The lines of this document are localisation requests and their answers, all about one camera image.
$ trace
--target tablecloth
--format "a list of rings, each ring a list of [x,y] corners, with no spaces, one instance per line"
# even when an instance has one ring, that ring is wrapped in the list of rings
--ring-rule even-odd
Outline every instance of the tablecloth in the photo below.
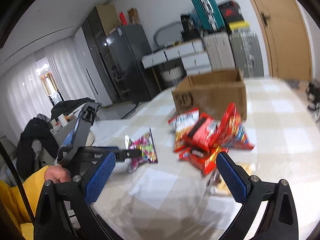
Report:
[[[248,117],[244,122],[252,151],[230,150],[235,162],[255,163],[263,181],[286,179],[296,205],[299,238],[320,219],[320,134],[291,88],[278,79],[246,80]],[[124,136],[140,137],[151,127],[158,164],[129,174],[117,163],[93,208],[123,239],[218,239],[241,205],[232,197],[204,194],[208,177],[172,152],[174,133],[167,120],[176,114],[165,90],[127,123],[96,145],[124,147]],[[246,239],[263,216],[263,202]]]

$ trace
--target pink snack package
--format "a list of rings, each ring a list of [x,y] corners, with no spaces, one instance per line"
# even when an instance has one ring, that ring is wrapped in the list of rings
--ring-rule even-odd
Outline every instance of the pink snack package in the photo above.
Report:
[[[128,135],[124,137],[124,140],[126,149],[139,149],[142,151],[141,157],[126,159],[128,163],[129,173],[134,173],[140,163],[158,163],[156,148],[153,142],[151,129],[149,129],[149,132],[145,133],[136,141],[132,141],[132,139]]]

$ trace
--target human hand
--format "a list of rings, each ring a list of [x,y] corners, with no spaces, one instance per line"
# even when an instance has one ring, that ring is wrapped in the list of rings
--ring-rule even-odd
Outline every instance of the human hand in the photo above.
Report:
[[[67,182],[71,180],[70,172],[61,165],[50,166],[44,173],[44,180],[51,179],[53,183]]]

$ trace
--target teal suitcase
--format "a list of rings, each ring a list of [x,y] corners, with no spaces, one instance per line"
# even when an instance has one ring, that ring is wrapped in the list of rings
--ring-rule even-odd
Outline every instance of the teal suitcase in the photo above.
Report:
[[[220,31],[225,28],[222,14],[215,0],[191,0],[202,27],[208,31]]]

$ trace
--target open cardboard box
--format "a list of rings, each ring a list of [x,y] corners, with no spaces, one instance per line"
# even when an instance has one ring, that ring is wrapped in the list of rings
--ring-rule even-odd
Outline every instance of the open cardboard box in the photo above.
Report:
[[[200,112],[220,120],[228,104],[234,102],[241,118],[247,119],[247,95],[239,69],[187,76],[172,96],[179,114],[198,107]]]

